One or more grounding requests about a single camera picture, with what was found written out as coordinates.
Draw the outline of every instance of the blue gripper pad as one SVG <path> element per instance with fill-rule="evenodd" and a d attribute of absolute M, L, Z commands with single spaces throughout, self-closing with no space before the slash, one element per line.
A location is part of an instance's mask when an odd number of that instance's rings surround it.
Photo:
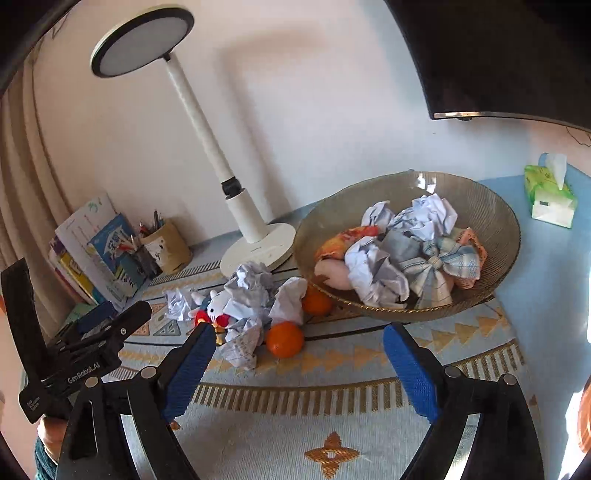
<path fill-rule="evenodd" d="M 384 351 L 396 370 L 414 410 L 421 417 L 427 417 L 430 423 L 434 423 L 440 413 L 437 389 L 413 351 L 391 325 L 384 329 Z"/>
<path fill-rule="evenodd" d="M 83 317 L 76 321 L 76 329 L 80 335 L 90 332 L 94 327 L 99 325 L 107 318 L 113 318 L 117 315 L 117 310 L 109 301 L 104 301 L 98 307 L 93 308 Z"/>
<path fill-rule="evenodd" d="M 168 383 L 166 403 L 161 410 L 167 423 L 185 413 L 215 351 L 215 330 L 206 328 Z"/>

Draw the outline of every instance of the wall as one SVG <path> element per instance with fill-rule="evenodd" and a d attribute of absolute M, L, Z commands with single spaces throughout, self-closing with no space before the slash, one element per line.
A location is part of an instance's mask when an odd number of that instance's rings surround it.
<path fill-rule="evenodd" d="M 236 224 L 163 61 L 114 79 L 89 69 L 104 33 L 154 3 L 78 4 L 39 56 L 39 116 L 73 207 L 105 189 L 134 223 L 158 208 L 196 243 Z M 564 127 L 429 120 L 412 59 L 382 0 L 185 4 L 196 23 L 176 52 L 266 220 L 408 168 L 510 176 L 540 153 L 560 151 L 588 169 L 589 149 Z"/>
<path fill-rule="evenodd" d="M 18 404 L 22 363 L 12 341 L 8 319 L 0 312 L 0 393 L 4 399 L 0 431 L 29 478 L 35 476 L 33 450 L 37 426 L 31 425 Z"/>

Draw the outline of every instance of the plaid cloth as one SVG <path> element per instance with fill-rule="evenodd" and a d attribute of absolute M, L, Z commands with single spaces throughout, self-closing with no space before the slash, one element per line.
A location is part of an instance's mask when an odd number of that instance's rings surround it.
<path fill-rule="evenodd" d="M 410 289 L 418 295 L 415 308 L 440 307 L 452 302 L 451 288 L 443 272 L 458 278 L 480 278 L 480 259 L 470 245 L 462 246 L 442 236 L 423 243 L 426 258 L 400 263 Z"/>

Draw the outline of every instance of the mandarin orange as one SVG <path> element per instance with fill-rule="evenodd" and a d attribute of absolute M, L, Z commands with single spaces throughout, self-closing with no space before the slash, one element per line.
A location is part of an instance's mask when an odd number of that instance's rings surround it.
<path fill-rule="evenodd" d="M 282 322 L 271 327 L 265 342 L 267 349 L 277 358 L 290 358 L 304 346 L 304 333 L 295 323 Z"/>
<path fill-rule="evenodd" d="M 323 317 L 332 311 L 333 302 L 326 293 L 308 283 L 306 295 L 301 299 L 301 307 L 310 315 Z"/>

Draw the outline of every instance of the lamp base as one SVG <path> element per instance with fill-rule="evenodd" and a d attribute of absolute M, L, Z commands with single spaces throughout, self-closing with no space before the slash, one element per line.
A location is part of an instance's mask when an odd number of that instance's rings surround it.
<path fill-rule="evenodd" d="M 233 244 L 222 257 L 220 269 L 227 278 L 241 263 L 253 261 L 264 263 L 271 271 L 291 255 L 296 229 L 287 223 L 269 225 L 269 234 L 259 242 L 249 244 L 244 237 Z"/>

